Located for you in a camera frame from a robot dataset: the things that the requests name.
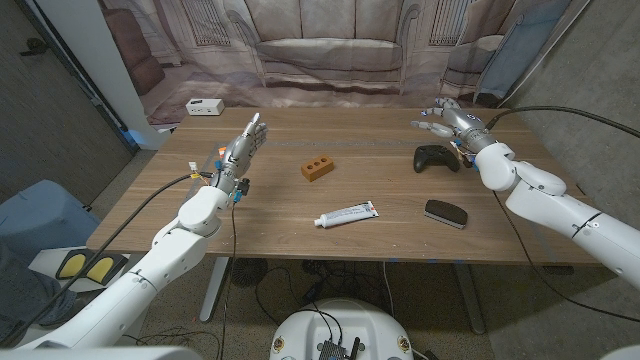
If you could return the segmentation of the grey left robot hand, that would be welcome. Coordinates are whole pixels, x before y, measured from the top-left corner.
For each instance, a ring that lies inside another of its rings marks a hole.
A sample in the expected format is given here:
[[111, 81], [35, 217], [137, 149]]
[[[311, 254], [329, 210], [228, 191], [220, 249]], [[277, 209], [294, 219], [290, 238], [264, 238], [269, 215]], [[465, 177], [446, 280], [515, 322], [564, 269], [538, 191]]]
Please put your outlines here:
[[213, 186], [229, 194], [237, 180], [242, 178], [251, 165], [251, 159], [266, 142], [268, 128], [260, 122], [260, 113], [254, 114], [243, 133], [226, 147], [220, 170], [214, 177]]

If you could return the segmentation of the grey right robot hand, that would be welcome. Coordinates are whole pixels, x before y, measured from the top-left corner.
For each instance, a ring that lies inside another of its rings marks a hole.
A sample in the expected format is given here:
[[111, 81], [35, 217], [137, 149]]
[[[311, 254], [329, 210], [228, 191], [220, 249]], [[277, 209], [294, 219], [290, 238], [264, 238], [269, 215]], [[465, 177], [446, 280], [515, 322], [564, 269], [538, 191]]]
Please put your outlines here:
[[485, 129], [485, 124], [479, 117], [462, 110], [459, 103], [452, 98], [437, 98], [436, 106], [424, 110], [422, 115], [439, 116], [443, 124], [427, 121], [411, 121], [410, 124], [413, 127], [428, 130], [439, 137], [456, 137], [474, 153], [479, 153], [485, 147], [497, 142]]

